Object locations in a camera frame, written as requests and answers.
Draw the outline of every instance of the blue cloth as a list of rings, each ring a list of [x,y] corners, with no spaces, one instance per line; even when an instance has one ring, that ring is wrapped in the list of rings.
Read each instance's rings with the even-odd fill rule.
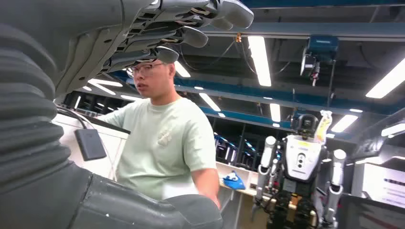
[[[242,179],[236,174],[235,171],[232,171],[232,173],[224,177],[223,180],[224,185],[230,187],[231,189],[246,189]]]

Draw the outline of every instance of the ceiling light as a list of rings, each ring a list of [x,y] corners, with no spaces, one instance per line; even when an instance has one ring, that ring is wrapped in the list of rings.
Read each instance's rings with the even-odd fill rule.
[[[331,131],[333,131],[335,133],[343,132],[347,127],[349,127],[357,119],[358,119],[357,116],[347,114],[340,121],[338,121],[338,123],[336,123],[335,126],[333,126]]]
[[[85,89],[87,91],[91,91],[91,88],[89,88],[88,86],[84,86],[83,89]]]
[[[132,101],[142,100],[142,98],[133,97],[133,96],[124,95],[124,94],[121,95],[121,98],[123,98],[123,99],[128,99],[128,100],[132,100]]]
[[[221,109],[214,103],[214,101],[205,93],[200,93],[201,98],[215,111],[219,112]]]
[[[114,87],[122,87],[122,84],[114,81],[108,81],[108,80],[99,80],[99,79],[91,79],[89,80],[89,83],[98,83],[98,84],[103,84],[103,85],[110,85]]]
[[[394,67],[380,82],[378,82],[366,97],[381,99],[405,80],[405,59]]]
[[[98,83],[91,82],[91,80],[89,80],[89,84],[91,84],[91,85],[93,85],[93,86],[95,86],[95,87],[98,87],[99,89],[101,89],[101,90],[107,92],[108,94],[116,95],[115,92],[111,91],[111,90],[108,89],[108,88],[105,88],[105,87],[99,85]]]
[[[358,110],[358,109],[350,109],[351,112],[357,112],[357,113],[362,113],[362,110]]]
[[[188,71],[178,61],[174,62],[174,67],[176,68],[177,73],[180,74],[182,77],[185,78],[191,77]]]
[[[261,36],[248,36],[247,39],[249,41],[249,48],[252,53],[252,59],[255,64],[259,84],[270,87],[271,79],[267,61],[265,39]]]
[[[405,123],[396,124],[381,131],[381,136],[392,135],[405,130]]]
[[[271,120],[273,122],[280,122],[280,105],[278,104],[270,104],[270,113],[271,113]]]
[[[79,102],[80,102],[80,99],[81,99],[81,98],[82,98],[81,96],[79,96],[79,97],[77,98],[76,104],[75,104],[75,109],[77,109],[77,107],[79,106]]]

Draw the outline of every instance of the t-shirt logo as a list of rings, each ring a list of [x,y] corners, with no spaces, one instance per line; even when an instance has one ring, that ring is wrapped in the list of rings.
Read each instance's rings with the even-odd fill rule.
[[[171,132],[168,129],[164,129],[159,133],[158,144],[161,146],[167,146],[171,141]]]

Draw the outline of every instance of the man's arm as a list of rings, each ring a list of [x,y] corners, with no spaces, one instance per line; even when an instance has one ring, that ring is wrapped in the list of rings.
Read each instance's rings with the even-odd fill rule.
[[[194,181],[200,195],[210,198],[218,208],[221,208],[217,198],[219,191],[219,177],[216,169],[206,168],[193,171],[192,180]]]
[[[198,192],[214,201],[219,208],[214,134],[210,122],[201,110],[188,122],[183,137],[184,161],[190,168]]]

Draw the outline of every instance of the ceiling beam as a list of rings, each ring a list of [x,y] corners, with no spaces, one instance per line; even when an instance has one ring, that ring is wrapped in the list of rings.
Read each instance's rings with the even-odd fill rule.
[[[265,38],[308,39],[310,35],[332,35],[341,41],[405,42],[405,23],[290,23],[254,22],[247,29],[221,31],[213,26],[200,28],[208,36],[260,35]]]

